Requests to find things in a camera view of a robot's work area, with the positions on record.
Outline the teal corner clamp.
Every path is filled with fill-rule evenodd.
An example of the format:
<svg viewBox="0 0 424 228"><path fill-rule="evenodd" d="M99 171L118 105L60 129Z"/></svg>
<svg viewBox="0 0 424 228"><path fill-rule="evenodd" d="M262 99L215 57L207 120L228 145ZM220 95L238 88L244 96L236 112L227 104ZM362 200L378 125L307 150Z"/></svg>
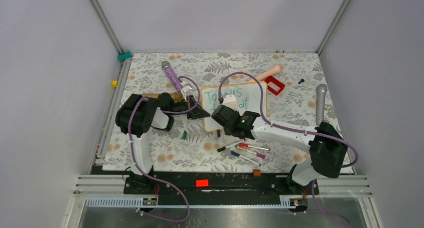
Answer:
<svg viewBox="0 0 424 228"><path fill-rule="evenodd" d="M118 55L117 59L122 62L127 60L128 58L131 58L132 56L133 56L132 53L130 51L127 51L123 54Z"/></svg>

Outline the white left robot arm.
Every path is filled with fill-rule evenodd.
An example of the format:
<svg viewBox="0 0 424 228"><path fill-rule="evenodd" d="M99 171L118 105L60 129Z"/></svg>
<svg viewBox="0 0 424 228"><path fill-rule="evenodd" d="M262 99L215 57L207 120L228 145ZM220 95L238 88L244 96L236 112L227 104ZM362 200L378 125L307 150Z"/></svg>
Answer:
<svg viewBox="0 0 424 228"><path fill-rule="evenodd" d="M155 188L148 132L151 128L169 132L175 115L186 115L188 120L210 117L193 95L183 97L181 93L131 94L116 113L115 124L129 136L130 169L139 175L135 185L142 193Z"/></svg>

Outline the pink toy microphone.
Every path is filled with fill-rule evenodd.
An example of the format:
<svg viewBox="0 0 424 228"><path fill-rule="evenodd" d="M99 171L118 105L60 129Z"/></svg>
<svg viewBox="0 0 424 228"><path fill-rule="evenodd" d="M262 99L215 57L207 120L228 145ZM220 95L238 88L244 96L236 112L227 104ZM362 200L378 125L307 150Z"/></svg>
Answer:
<svg viewBox="0 0 424 228"><path fill-rule="evenodd" d="M272 68L270 68L269 70L259 74L256 76L256 79L258 81L262 81L264 79L266 79L269 76L275 75L275 74L279 74L283 69L284 69L284 65L283 64L276 64L274 65Z"/></svg>

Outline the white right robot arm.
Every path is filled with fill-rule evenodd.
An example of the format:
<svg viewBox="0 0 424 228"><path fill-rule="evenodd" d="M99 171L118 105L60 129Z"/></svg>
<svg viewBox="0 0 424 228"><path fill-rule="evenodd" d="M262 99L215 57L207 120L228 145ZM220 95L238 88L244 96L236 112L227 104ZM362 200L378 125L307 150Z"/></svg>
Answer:
<svg viewBox="0 0 424 228"><path fill-rule="evenodd" d="M291 193L301 193L320 176L339 177L348 147L328 123L314 127L271 122L260 113L245 111L240 114L225 105L220 105L211 118L223 127L226 135L277 142L308 153L309 158L289 172L286 185Z"/></svg>

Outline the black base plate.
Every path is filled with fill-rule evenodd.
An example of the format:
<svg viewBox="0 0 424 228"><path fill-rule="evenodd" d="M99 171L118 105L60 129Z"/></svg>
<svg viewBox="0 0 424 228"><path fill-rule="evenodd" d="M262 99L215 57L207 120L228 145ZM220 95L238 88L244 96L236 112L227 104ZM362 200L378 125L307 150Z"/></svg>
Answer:
<svg viewBox="0 0 424 228"><path fill-rule="evenodd" d="M287 174L262 173L253 177L253 173L216 173L216 172L171 172L153 171L146 178L146 185L136 181L139 175L130 173L125 180L123 192L132 195L169 195L179 197L189 203L192 198L220 196L225 199L251 198L256 196L283 195L290 197L308 197L319 194L317 183L306 186L287 181ZM208 179L208 187L196 187L197 179Z"/></svg>

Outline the purple glitter toy microphone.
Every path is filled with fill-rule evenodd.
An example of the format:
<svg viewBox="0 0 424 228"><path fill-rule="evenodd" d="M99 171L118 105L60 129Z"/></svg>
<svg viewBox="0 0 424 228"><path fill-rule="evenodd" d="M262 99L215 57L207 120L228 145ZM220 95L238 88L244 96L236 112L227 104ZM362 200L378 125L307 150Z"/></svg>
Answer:
<svg viewBox="0 0 424 228"><path fill-rule="evenodd" d="M170 79L171 83L175 87L175 89L178 92L181 92L183 89L183 84L179 80L178 76L174 72L173 68L171 67L170 63L168 61L163 61L161 64L162 69L165 71L167 77Z"/></svg>

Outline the yellow framed whiteboard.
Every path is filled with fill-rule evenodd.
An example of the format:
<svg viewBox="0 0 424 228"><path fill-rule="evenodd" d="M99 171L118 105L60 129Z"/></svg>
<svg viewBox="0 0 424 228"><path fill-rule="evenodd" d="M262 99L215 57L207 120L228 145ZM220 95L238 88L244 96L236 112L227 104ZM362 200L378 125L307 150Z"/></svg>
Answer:
<svg viewBox="0 0 424 228"><path fill-rule="evenodd" d="M260 81L263 90L263 113L268 111L268 85L264 81ZM212 116L213 111L219 106L218 97L219 86L210 86L201 89L201 106ZM236 108L240 114L244 111L252 111L260 113L260 97L261 91L257 83L239 83L232 85L223 85L221 88L222 96L232 94L236 99ZM203 127L206 132L216 132L223 130L222 126L216 123L211 117L203 119Z"/></svg>

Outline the red whiteboard marker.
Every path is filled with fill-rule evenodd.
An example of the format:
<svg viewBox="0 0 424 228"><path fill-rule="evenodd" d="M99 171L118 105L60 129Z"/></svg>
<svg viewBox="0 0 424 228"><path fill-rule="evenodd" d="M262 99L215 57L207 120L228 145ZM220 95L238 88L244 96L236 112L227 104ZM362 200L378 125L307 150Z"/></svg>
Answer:
<svg viewBox="0 0 424 228"><path fill-rule="evenodd" d="M239 143L239 144L238 144L238 147L244 147L244 148L252 148L252 149L258 149L258 150L270 151L270 149L269 149L269 148L253 146L253 145L249 145L249 144L247 144L247 143Z"/></svg>

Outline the blue whiteboard marker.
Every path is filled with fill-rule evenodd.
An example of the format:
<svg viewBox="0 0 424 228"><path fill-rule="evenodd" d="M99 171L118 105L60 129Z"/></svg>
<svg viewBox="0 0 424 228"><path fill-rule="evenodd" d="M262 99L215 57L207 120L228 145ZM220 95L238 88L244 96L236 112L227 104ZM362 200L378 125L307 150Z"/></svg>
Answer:
<svg viewBox="0 0 424 228"><path fill-rule="evenodd" d="M241 159L243 159L243 160L246 160L246 161L248 161L248 162L250 162L250 163L252 163L252 164L254 164L254 165L256 165L256 166L261 166L261 164L260 164L260 163L258 163L258 162L256 162L256 161L254 161L254 160L252 160L252 159L250 159L250 158L248 158L248 157L245 157L245 156L243 156L243 155L241 155L241 154L239 154L239 153L237 153L237 152L235 152L235 151L233 151L233 150L232 150L230 153L231 153L231 155L236 156L236 157L238 157L238 158L241 158Z"/></svg>

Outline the black whiteboard marker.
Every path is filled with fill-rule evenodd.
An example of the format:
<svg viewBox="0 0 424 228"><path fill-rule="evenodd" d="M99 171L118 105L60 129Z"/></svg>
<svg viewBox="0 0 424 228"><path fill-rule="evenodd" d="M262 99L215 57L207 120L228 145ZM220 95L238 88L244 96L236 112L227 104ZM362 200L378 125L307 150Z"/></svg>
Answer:
<svg viewBox="0 0 424 228"><path fill-rule="evenodd" d="M228 145L226 145L226 146L223 146L223 147L221 147L221 148L217 149L217 152L223 152L224 150L226 150L226 149L228 149L228 148L231 148L231 147L233 147L233 146L236 146L237 144L240 144L240 143L242 143L242 142L244 142L244 141L245 141L244 139L241 139L241 140L239 140L239 141L237 141L237 142L234 142L234 143L228 144Z"/></svg>

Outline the magenta whiteboard marker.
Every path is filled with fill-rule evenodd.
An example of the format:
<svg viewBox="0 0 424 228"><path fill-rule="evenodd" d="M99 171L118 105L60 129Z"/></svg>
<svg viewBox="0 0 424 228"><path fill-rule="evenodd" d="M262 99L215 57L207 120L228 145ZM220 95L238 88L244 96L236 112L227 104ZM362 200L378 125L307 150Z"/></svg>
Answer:
<svg viewBox="0 0 424 228"><path fill-rule="evenodd" d="M248 149L243 148L243 147L240 147L240 146L237 146L237 148L240 149L240 150L243 150L245 152L251 153L251 154L253 154L253 155L257 156L257 157L260 157L262 159L265 159L266 158L266 156L264 154L258 153L256 151L251 151L251 150L248 150Z"/></svg>

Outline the red tape patch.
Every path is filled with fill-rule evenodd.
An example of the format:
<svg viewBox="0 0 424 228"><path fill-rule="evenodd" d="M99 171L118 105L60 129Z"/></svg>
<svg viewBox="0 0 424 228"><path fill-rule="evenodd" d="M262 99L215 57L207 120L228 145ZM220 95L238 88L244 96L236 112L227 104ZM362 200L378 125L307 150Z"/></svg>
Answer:
<svg viewBox="0 0 424 228"><path fill-rule="evenodd" d="M196 187L208 187L209 186L209 180L208 179L197 179L195 181Z"/></svg>

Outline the red square frame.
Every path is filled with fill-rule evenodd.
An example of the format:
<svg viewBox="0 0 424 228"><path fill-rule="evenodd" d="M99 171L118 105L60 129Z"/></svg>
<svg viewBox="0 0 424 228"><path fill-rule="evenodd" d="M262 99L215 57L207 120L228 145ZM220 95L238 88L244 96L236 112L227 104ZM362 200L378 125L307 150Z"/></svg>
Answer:
<svg viewBox="0 0 424 228"><path fill-rule="evenodd" d="M268 76L264 79L264 81L267 83L267 90L275 96L278 96L286 87L284 83L276 79L274 76Z"/></svg>

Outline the silver toy microphone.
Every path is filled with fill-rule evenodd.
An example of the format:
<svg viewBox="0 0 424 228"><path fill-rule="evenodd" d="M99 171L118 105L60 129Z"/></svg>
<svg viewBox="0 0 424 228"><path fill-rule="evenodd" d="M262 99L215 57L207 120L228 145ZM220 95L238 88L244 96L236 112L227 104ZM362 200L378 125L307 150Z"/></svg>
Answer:
<svg viewBox="0 0 424 228"><path fill-rule="evenodd" d="M328 88L326 84L319 84L316 87L316 125L319 126L324 121L325 101Z"/></svg>

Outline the orange cylinder block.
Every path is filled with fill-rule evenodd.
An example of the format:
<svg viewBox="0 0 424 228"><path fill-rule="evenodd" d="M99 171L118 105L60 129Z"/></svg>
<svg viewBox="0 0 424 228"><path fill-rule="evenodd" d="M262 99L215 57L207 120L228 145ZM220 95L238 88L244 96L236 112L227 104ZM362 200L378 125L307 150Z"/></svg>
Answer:
<svg viewBox="0 0 424 228"><path fill-rule="evenodd" d="M261 177L262 173L260 169L253 169L252 170L253 177Z"/></svg>

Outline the floral tablecloth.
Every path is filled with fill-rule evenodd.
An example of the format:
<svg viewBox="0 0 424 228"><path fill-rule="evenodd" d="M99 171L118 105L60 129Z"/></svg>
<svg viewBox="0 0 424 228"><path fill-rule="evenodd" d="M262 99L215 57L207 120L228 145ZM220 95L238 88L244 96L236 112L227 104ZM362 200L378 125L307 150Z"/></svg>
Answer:
<svg viewBox="0 0 424 228"><path fill-rule="evenodd" d="M133 93L173 93L175 88L161 64L168 61L177 75L193 79L201 88L243 83L276 64L284 69L276 79L285 84L278 95L268 94L267 117L296 125L316 123L316 87L326 82L320 59L309 53L139 53L135 54L124 76L121 102ZM156 171L250 172L255 166L231 155L217 152L236 141L226 135L204 130L202 120L174 118L169 132L151 129L147 134L149 153Z"/></svg>

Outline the gold toy microphone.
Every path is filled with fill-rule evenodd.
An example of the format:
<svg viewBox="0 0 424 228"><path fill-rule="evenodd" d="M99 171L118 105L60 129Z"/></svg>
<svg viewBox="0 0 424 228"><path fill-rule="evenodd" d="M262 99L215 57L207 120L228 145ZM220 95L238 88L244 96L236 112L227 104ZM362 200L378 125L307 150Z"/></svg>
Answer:
<svg viewBox="0 0 424 228"><path fill-rule="evenodd" d="M173 93L143 93L141 94L143 97L149 97L149 98L164 98L164 97L169 97L172 100L174 100L175 102L178 101L182 101L183 100L183 95L181 93L178 92L173 92Z"/></svg>

